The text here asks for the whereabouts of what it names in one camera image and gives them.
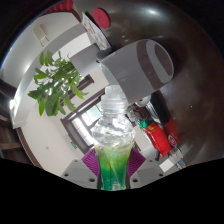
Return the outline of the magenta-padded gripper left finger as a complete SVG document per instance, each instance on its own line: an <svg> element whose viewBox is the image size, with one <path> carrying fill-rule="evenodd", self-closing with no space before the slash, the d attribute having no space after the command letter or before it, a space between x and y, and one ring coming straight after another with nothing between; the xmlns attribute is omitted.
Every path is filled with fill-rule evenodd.
<svg viewBox="0 0 224 224"><path fill-rule="evenodd" d="M62 178L84 188L99 188L100 165L95 150L87 152L81 160L73 160L61 175Z"/></svg>

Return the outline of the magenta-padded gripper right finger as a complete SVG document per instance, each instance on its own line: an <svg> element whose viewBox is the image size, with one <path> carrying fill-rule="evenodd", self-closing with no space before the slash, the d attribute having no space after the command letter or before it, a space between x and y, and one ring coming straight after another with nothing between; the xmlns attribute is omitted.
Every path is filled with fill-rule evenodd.
<svg viewBox="0 0 224 224"><path fill-rule="evenodd" d="M159 165L163 159L155 159L155 150L148 148L142 151L133 149L128 161L128 177L131 189L141 188L152 183L165 174Z"/></svg>

